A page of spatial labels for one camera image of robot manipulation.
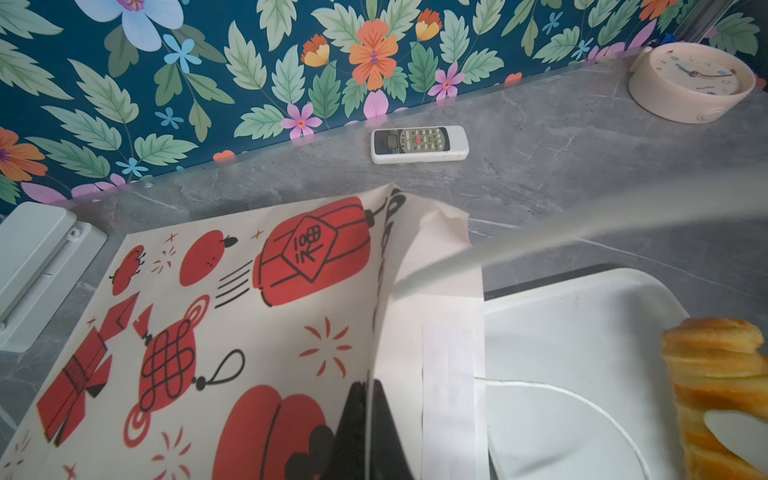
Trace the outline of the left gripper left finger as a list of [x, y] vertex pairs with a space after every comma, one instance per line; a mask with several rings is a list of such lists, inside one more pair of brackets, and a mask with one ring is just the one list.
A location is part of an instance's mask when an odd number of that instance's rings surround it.
[[366, 387], [349, 389], [323, 479], [363, 480], [365, 477]]

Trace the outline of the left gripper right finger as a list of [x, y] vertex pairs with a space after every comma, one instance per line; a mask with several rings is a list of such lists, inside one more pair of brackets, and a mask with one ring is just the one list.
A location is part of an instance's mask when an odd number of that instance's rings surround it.
[[368, 473], [375, 480], [413, 480], [384, 387], [373, 382]]

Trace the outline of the red white paper bag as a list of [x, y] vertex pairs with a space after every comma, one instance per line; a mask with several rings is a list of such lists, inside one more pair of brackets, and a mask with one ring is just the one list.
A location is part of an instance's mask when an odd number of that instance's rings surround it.
[[128, 235], [1, 458], [5, 479], [323, 479], [379, 380], [414, 479], [485, 479], [482, 275], [395, 285], [469, 216], [393, 184]]

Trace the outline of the long twisted bread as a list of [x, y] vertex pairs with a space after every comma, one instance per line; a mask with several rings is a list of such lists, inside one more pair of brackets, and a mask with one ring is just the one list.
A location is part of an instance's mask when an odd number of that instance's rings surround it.
[[765, 479], [706, 427], [709, 410], [767, 418], [767, 357], [761, 330], [746, 321], [688, 318], [663, 332], [661, 354], [673, 392], [688, 479]]

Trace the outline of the metal tongs white tips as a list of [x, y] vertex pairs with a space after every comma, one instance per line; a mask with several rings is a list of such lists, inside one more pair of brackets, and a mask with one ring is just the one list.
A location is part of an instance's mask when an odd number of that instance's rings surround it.
[[767, 421], [735, 410], [709, 410], [704, 423], [733, 454], [767, 473]]

